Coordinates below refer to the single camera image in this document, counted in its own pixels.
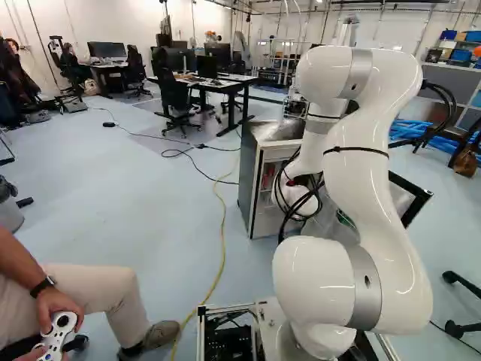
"knee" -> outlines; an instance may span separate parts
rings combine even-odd
[[[126,290],[130,290],[132,287],[137,286],[137,274],[132,268],[129,267],[119,267],[116,270],[117,280],[122,284]]]

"desk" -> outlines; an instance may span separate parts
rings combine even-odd
[[[92,70],[92,74],[94,76],[94,80],[97,82],[98,87],[100,88],[100,95],[112,99],[109,95],[109,91],[107,88],[106,81],[102,80],[101,76],[104,75],[108,76],[109,74],[122,73],[127,69],[129,64],[127,62],[120,62],[120,63],[112,63],[112,64],[81,64],[87,65]]]
[[[253,77],[251,75],[241,75],[241,74],[218,74],[217,78],[220,80],[237,81],[244,85],[244,103],[242,104],[242,123],[254,118],[254,115],[249,115],[249,86],[257,81],[258,77]]]
[[[147,80],[152,83],[159,84],[157,77],[147,77]],[[207,110],[206,92],[228,95],[228,125],[225,129],[217,133],[218,137],[222,137],[224,134],[229,133],[231,130],[236,129],[240,124],[244,124],[246,121],[253,118],[253,116],[251,117],[247,116],[247,112],[245,111],[247,108],[244,108],[242,120],[240,120],[238,123],[234,122],[235,95],[239,93],[242,89],[244,89],[244,85],[239,81],[222,80],[222,85],[214,85],[210,82],[210,80],[206,80],[202,82],[189,81],[187,79],[180,79],[180,78],[176,80],[181,83],[188,84],[193,89],[199,90],[199,95],[201,97],[201,111]],[[246,97],[244,93],[244,104],[246,104],[248,101],[249,101],[249,96],[247,94],[247,97]]]

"chair wheel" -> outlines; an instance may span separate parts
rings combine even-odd
[[[461,327],[456,325],[453,320],[448,320],[448,322],[446,322],[446,325],[444,325],[444,330],[448,335],[457,339],[460,339],[464,335]]]
[[[448,284],[454,284],[458,280],[458,278],[456,277],[456,273],[454,273],[453,271],[443,272],[443,279]]]

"person's hand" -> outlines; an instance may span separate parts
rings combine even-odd
[[[37,316],[44,334],[52,329],[52,314],[58,311],[71,311],[78,316],[77,325],[75,325],[75,332],[78,332],[83,322],[83,309],[54,287],[48,287],[40,292],[37,296]]]
[[[23,356],[17,357],[14,361],[37,361],[37,359],[41,358],[46,352],[47,352],[46,347],[35,348],[29,353]],[[66,353],[63,354],[62,361],[68,361]]]

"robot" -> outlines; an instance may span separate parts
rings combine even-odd
[[[387,153],[389,128],[419,91],[422,69],[398,51],[316,47],[299,62],[296,84],[321,117],[307,119],[299,155],[277,175],[272,199],[292,207],[309,192],[292,180],[323,172],[329,197],[354,222],[360,242],[287,238],[274,254],[274,289],[297,343],[315,359],[334,359],[356,329],[409,334],[431,316],[428,276],[389,192]],[[322,112],[333,99],[355,100],[359,109],[326,134]],[[310,197],[297,212],[309,216],[318,207]]]

